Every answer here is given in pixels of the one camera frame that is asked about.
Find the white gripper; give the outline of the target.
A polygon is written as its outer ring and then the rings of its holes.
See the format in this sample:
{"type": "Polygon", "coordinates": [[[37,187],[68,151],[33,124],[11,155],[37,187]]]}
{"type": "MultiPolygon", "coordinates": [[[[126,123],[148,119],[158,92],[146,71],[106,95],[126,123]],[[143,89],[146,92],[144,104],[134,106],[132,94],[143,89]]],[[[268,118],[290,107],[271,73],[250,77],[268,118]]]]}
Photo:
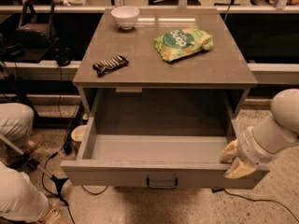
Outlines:
{"type": "Polygon", "coordinates": [[[238,179],[252,174],[259,165],[268,164],[278,155],[272,147],[273,143],[274,139],[268,129],[248,127],[237,141],[230,142],[220,154],[220,162],[234,160],[223,176],[238,179]]]}

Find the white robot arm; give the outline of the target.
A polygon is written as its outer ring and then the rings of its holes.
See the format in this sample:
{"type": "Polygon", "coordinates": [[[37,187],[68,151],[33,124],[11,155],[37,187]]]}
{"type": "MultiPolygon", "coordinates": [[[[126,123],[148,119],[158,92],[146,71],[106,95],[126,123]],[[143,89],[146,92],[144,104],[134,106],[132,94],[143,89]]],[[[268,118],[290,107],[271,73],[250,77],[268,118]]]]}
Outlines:
{"type": "Polygon", "coordinates": [[[284,149],[299,145],[299,90],[279,92],[270,110],[265,119],[249,126],[222,151],[219,161],[232,161],[223,174],[225,178],[250,175],[259,165],[275,160],[284,149]]]}

